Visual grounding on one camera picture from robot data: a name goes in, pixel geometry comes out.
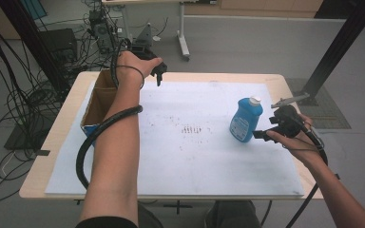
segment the floor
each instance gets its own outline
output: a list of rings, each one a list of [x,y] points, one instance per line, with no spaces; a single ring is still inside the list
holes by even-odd
[[[309,78],[325,50],[343,25],[343,20],[271,19],[236,17],[200,17],[185,19],[185,36],[191,52],[189,62],[181,57],[177,42],[178,21],[170,20],[162,40],[155,42],[153,51],[162,56],[169,71],[277,73],[286,78]],[[10,41],[24,56],[18,41]],[[31,67],[38,66],[31,61]],[[15,72],[21,72],[19,66]],[[22,81],[22,74],[16,74]],[[319,134],[325,141],[332,169],[341,181],[365,206],[365,29],[336,67],[324,85],[351,125],[349,130],[324,130]],[[0,118],[8,112],[5,106],[8,90],[0,77]],[[0,125],[0,161],[9,151],[3,147],[14,121]],[[7,161],[1,166],[9,172],[18,163]],[[24,173],[31,162],[16,170]],[[4,181],[0,198],[15,192],[25,176]],[[166,202],[147,202],[147,208],[163,222],[164,227],[203,226],[203,217],[212,201],[183,201],[193,208],[164,208]],[[262,219],[268,201],[255,200],[257,215]],[[300,201],[277,200],[264,227],[282,227],[299,208]],[[77,223],[82,206],[73,200],[30,200],[14,194],[0,201],[0,227],[72,227]],[[314,200],[298,219],[295,227],[335,227],[324,201]]]

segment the cardboard box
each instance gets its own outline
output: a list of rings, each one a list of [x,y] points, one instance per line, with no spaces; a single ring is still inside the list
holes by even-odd
[[[109,69],[102,70],[91,91],[86,112],[81,121],[82,130],[87,136],[104,120],[116,94],[117,88],[111,79]]]

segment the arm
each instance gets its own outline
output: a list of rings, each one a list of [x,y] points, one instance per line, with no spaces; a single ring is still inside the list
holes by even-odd
[[[300,117],[304,120],[306,127],[311,127],[310,118],[301,114]],[[286,138],[273,131],[268,131],[267,134],[288,148],[292,155],[310,170],[324,196],[336,227],[365,227],[365,209],[336,178],[303,132],[294,139]]]
[[[138,59],[124,51],[118,64],[138,68],[144,76],[162,59]],[[109,116],[139,104],[142,76],[136,70],[117,67],[120,82]],[[99,216],[129,219],[138,225],[137,176],[139,163],[138,116],[126,117],[104,131],[96,141],[91,182],[86,192],[81,220]]]

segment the hand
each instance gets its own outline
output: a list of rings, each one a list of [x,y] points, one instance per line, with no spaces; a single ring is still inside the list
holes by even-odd
[[[305,115],[298,115],[304,121],[306,128],[310,129],[313,121]],[[305,166],[309,167],[309,164],[313,162],[322,162],[322,158],[320,157],[316,146],[304,132],[300,131],[293,139],[286,138],[272,130],[267,131],[266,134],[273,140],[284,145],[284,147],[298,160],[303,162]]]
[[[159,65],[162,61],[163,61],[162,58],[154,58],[152,60],[141,60],[138,57],[136,57],[132,52],[123,51],[121,52],[117,60],[117,66],[116,66],[117,78],[120,84],[128,80],[128,81],[134,81],[140,86],[142,84],[142,79],[143,79],[142,75],[138,70],[131,67],[139,69],[145,78],[150,74],[152,69],[155,66]]]

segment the spray bottle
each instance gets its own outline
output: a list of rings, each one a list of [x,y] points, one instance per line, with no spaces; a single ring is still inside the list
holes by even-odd
[[[248,143],[253,137],[259,116],[263,112],[260,97],[243,98],[239,100],[238,104],[239,109],[230,123],[230,132],[240,142]]]

